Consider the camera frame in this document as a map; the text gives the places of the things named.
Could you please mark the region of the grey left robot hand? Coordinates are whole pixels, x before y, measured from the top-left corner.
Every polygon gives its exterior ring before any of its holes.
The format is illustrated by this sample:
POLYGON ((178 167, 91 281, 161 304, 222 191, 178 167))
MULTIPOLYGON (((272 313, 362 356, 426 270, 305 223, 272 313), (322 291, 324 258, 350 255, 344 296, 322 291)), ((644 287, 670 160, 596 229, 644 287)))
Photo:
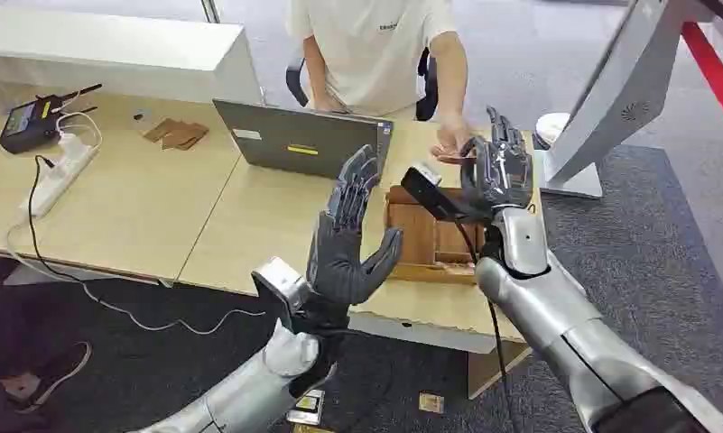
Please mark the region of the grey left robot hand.
POLYGON ((403 231, 393 227, 385 230, 374 253, 365 260, 360 256, 363 222, 378 181, 376 154, 367 144, 343 164, 328 204, 319 212, 306 273, 313 290, 331 302, 366 302, 402 255, 403 231))

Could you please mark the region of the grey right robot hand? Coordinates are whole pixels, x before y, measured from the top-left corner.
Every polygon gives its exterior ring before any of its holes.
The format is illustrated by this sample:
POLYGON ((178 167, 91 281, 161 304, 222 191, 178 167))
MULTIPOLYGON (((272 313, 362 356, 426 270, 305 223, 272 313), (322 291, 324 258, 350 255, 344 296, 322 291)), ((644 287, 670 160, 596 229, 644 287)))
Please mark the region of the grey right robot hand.
POLYGON ((533 198, 533 159, 521 133, 493 106, 486 107, 491 137, 474 135, 462 146, 463 198, 482 212, 526 208, 533 198))

